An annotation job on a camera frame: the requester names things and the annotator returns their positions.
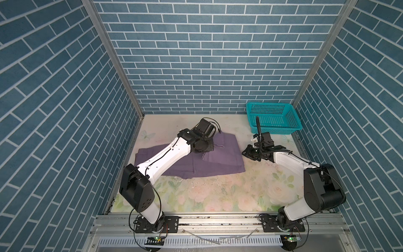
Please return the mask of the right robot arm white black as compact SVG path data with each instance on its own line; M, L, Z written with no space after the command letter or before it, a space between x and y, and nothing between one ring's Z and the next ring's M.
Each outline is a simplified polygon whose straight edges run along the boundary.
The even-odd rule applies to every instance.
M268 160L302 175L302 198L281 207L278 211L277 226L281 231L287 232L303 218L333 209L346 201L338 174L330 164L303 159L283 146L262 149L248 145L242 155L253 161Z

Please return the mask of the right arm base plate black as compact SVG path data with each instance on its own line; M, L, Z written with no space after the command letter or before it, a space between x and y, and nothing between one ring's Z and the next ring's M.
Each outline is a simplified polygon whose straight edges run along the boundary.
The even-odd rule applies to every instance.
M258 215L258 220L261 222L263 231L265 233L284 233L291 231L305 232L305 227L301 219L288 220L284 215L274 216L269 214L260 214Z

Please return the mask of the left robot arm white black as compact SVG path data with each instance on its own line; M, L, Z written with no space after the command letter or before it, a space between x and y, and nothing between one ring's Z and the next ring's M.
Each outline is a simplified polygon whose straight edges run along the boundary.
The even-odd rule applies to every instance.
M136 166L129 164L123 169L119 193L153 226L153 231L159 231L165 215L162 206L154 200L158 196L154 187L155 182L173 164L190 153L204 153L214 149L213 127L201 129L184 129L162 151Z

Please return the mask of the teal plastic basket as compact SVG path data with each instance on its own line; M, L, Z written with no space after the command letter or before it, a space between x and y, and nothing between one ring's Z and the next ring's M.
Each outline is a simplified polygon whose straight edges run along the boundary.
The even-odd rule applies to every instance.
M262 133L289 135L303 129L291 104L249 102L246 104L246 111L253 134L258 133L256 117L259 117Z

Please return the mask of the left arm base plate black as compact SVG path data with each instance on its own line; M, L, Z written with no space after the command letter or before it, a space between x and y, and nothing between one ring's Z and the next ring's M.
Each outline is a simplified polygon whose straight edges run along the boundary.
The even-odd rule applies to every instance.
M177 233L179 217L163 215L155 224L151 224L143 216L138 216L133 223L134 231L140 234Z

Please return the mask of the purple trousers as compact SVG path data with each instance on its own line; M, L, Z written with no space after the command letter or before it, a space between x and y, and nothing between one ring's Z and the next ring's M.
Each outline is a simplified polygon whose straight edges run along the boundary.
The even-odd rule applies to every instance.
M190 153L174 163L164 176L182 179L231 175L246 171L236 136L217 133L213 137L214 150L205 153Z

